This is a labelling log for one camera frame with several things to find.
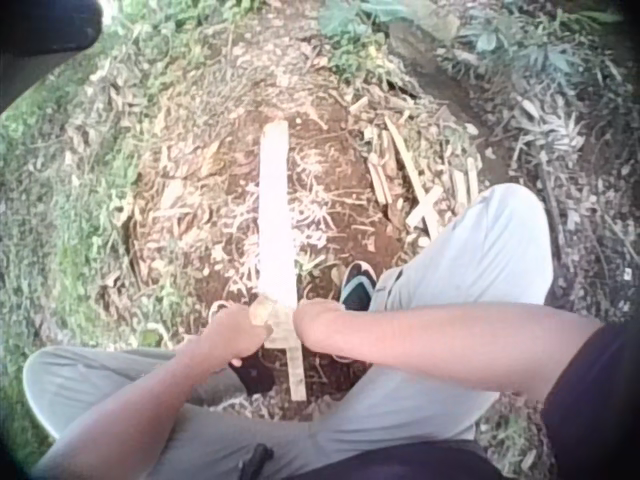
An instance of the light gray sweatpants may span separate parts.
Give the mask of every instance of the light gray sweatpants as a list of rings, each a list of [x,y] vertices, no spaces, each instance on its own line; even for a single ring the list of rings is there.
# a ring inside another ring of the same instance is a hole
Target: light gray sweatpants
[[[499,185],[481,195],[408,265],[385,272],[371,309],[496,301],[542,304],[552,270],[542,204],[523,187]],[[159,350],[45,348],[27,362],[25,391],[40,422],[57,438],[93,405],[171,357]],[[474,423],[497,398],[497,393],[374,366],[332,413],[313,423],[251,420],[197,406],[242,390],[229,370],[197,389],[150,476],[233,479],[256,443],[275,451],[262,478],[282,478],[366,450],[430,439],[472,439]]]

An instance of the dry leaf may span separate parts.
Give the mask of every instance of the dry leaf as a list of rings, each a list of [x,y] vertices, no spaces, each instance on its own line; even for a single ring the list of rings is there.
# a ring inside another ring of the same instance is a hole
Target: dry leaf
[[[160,200],[160,208],[167,210],[175,205],[177,200],[184,193],[184,182],[180,179],[173,179],[167,182],[167,187],[162,193],[162,199]]]
[[[342,264],[336,265],[331,269],[331,280],[333,280],[333,283],[335,283],[338,288],[342,287],[342,281],[346,273],[347,269]]]

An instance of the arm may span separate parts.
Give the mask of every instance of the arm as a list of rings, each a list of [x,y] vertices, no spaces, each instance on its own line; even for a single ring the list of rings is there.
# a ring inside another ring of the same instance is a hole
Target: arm
[[[311,349],[543,400],[599,323],[553,308],[475,303],[346,312],[310,302],[294,316]]]
[[[139,478],[155,465],[180,409],[196,385],[267,336],[247,307],[220,312],[202,336],[154,372],[80,417],[38,463],[44,478]]]

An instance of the sleeve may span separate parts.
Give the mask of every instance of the sleeve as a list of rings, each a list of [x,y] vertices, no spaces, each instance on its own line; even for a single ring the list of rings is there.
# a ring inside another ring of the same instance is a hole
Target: sleeve
[[[613,431],[620,387],[629,380],[622,378],[625,330],[605,325],[596,331],[547,396],[542,419],[563,480],[605,478],[611,447],[620,440]]]

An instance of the black object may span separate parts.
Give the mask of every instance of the black object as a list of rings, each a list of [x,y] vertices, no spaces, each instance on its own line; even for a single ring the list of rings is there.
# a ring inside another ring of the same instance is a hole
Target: black object
[[[9,0],[0,6],[0,113],[102,33],[98,0]]]
[[[248,460],[240,463],[240,476],[238,480],[258,480],[262,469],[269,460],[273,459],[273,450],[259,443],[253,449]]]
[[[257,353],[243,358],[242,366],[229,364],[229,368],[238,376],[248,395],[267,393],[276,383],[273,372],[262,363]]]

